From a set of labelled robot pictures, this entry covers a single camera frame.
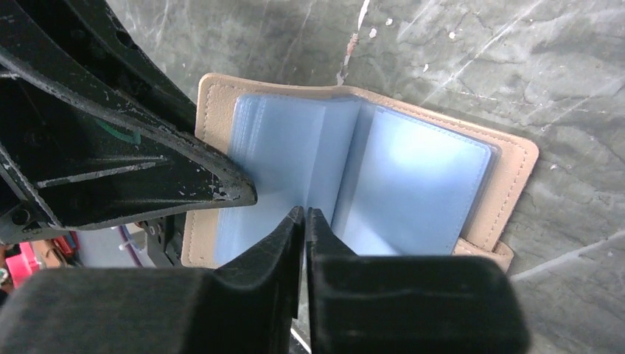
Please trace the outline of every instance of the screw hole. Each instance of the screw hole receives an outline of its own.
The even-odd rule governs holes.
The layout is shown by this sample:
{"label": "screw hole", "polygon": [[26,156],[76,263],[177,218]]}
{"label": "screw hole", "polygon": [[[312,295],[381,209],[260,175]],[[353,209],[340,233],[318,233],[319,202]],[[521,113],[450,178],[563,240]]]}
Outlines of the screw hole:
{"label": "screw hole", "polygon": [[11,215],[11,221],[17,226],[26,225],[28,220],[30,220],[30,213],[25,209],[16,210],[13,215]]}
{"label": "screw hole", "polygon": [[128,49],[138,49],[139,48],[135,44],[135,42],[133,41],[131,36],[128,34],[128,32],[117,31],[117,32],[115,32],[115,36],[117,37],[117,40],[119,40],[119,42],[121,44],[123,44],[126,48],[128,48]]}

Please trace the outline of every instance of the tan leather wallet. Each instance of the tan leather wallet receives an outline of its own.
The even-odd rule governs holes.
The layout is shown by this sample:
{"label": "tan leather wallet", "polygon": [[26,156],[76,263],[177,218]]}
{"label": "tan leather wallet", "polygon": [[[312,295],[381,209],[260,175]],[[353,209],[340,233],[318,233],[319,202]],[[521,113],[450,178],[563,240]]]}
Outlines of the tan leather wallet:
{"label": "tan leather wallet", "polygon": [[[453,254],[488,257],[504,270],[510,266],[513,252],[499,241],[499,237],[538,158],[538,148],[533,142],[361,88],[283,86],[221,74],[207,74],[200,81],[195,136],[227,153],[234,108],[242,94],[280,94],[320,100],[348,95],[362,97],[371,103],[392,108],[441,128],[497,146],[500,155],[492,171],[489,185],[475,211],[471,227],[458,239]],[[219,212],[218,209],[208,209],[187,213],[182,251],[183,265],[205,268],[221,266],[213,257]]]}

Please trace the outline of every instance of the wallet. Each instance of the wallet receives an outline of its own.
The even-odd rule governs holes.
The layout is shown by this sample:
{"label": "wallet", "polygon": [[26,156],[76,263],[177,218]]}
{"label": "wallet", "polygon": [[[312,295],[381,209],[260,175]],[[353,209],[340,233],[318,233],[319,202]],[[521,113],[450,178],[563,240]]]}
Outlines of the wallet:
{"label": "wallet", "polygon": [[472,254],[499,241],[538,157],[527,139],[349,86],[208,74],[195,135],[254,180],[258,204],[187,213],[181,262],[217,268],[296,205],[319,208],[361,255]]}

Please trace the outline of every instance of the wallet flap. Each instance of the wallet flap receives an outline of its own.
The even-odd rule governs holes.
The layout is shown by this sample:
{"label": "wallet flap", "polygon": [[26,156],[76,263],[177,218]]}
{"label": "wallet flap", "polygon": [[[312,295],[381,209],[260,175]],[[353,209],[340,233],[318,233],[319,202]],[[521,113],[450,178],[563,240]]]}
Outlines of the wallet flap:
{"label": "wallet flap", "polygon": [[[243,94],[279,94],[308,99],[329,99],[341,95],[358,96],[371,103],[392,108],[425,122],[431,122],[442,128],[497,146],[500,154],[499,161],[492,171],[489,185],[475,211],[470,228],[463,234],[464,239],[458,241],[453,253],[482,255],[494,259],[500,266],[506,266],[506,268],[509,266],[512,252],[498,240],[538,158],[538,148],[533,142],[470,122],[463,122],[361,88],[283,86],[221,74],[207,74],[200,81],[195,135],[227,153],[231,140],[234,108],[237,99]],[[181,260],[185,266],[209,268],[220,266],[213,259],[218,215],[218,209],[187,213]]]}

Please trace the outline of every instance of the gray marble surface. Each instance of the gray marble surface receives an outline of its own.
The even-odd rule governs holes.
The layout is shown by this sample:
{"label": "gray marble surface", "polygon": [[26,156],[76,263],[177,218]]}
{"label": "gray marble surface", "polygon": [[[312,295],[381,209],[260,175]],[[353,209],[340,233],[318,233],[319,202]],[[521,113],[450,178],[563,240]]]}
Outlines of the gray marble surface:
{"label": "gray marble surface", "polygon": [[357,32],[346,85],[534,140],[503,236],[534,351],[625,352],[625,1],[371,0],[360,30],[363,0],[109,2],[193,100],[206,72],[335,85]]}

